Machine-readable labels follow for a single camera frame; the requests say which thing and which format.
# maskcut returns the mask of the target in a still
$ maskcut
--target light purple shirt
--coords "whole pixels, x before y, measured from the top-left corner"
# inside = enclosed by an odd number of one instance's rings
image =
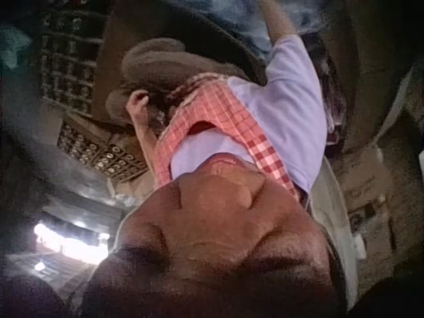
[[[266,75],[265,87],[236,77],[228,85],[262,128],[292,181],[309,193],[323,161],[327,123],[319,80],[300,37],[276,43]],[[254,162],[244,145],[210,129],[182,142],[171,161],[172,178],[193,172],[220,152]]]

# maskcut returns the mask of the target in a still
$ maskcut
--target lip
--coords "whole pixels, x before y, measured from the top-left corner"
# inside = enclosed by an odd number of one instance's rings
[[[219,153],[219,154],[214,154],[210,156],[208,159],[206,159],[206,161],[202,163],[202,165],[200,165],[199,169],[202,169],[202,167],[204,166],[211,166],[217,163],[226,163],[232,166],[246,168],[246,165],[244,164],[244,162],[240,158],[235,156],[234,154]]]

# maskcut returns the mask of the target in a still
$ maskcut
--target checkered vest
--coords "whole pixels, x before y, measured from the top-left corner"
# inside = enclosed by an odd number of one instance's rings
[[[156,145],[153,160],[156,187],[162,187],[172,181],[170,171],[172,156],[184,141],[190,128],[196,123],[205,121],[243,144],[258,169],[285,187],[297,200],[299,199],[276,150],[253,116],[235,97],[225,76],[211,73],[195,76],[172,92],[168,99],[181,103]]]

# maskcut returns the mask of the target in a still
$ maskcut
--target bright light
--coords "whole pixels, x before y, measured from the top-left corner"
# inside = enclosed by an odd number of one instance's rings
[[[38,235],[37,241],[55,252],[60,252],[64,237],[50,230],[43,224],[37,224],[34,233]]]
[[[107,233],[100,233],[99,234],[99,240],[109,240],[111,236]]]
[[[85,227],[85,223],[81,221],[74,222],[74,225],[76,225],[77,227]]]
[[[43,224],[37,224],[34,228],[34,233],[38,235],[37,241],[44,246],[56,252],[62,251],[63,255],[85,263],[97,265],[109,254],[107,244],[104,242],[100,242],[99,246],[87,245],[76,238],[64,238]],[[109,235],[101,233],[99,235],[100,238],[103,240],[108,239]]]
[[[46,268],[46,265],[44,265],[44,263],[43,262],[39,262],[36,266],[34,266],[34,269],[37,271],[37,272],[40,272],[40,271],[42,271],[43,269],[45,269]]]

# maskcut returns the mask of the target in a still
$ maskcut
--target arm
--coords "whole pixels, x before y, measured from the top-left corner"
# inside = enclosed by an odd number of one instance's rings
[[[153,131],[148,127],[148,96],[145,95],[145,91],[134,91],[127,103],[127,111],[131,116],[132,122],[134,123],[135,133],[138,141],[140,142],[141,149],[146,159],[147,166],[150,171],[154,174],[153,157],[156,144],[158,139]]]
[[[135,133],[137,135],[138,141],[140,142],[141,149],[143,150],[144,159],[146,159],[147,166],[154,174],[154,166],[152,159],[154,156],[154,149],[156,148],[156,144],[158,143],[158,139],[156,138],[156,135],[152,132],[151,129],[145,131],[144,129],[135,127]]]
[[[275,45],[281,38],[297,34],[296,28],[287,13],[276,0],[258,0],[258,2],[264,15],[272,45]]]

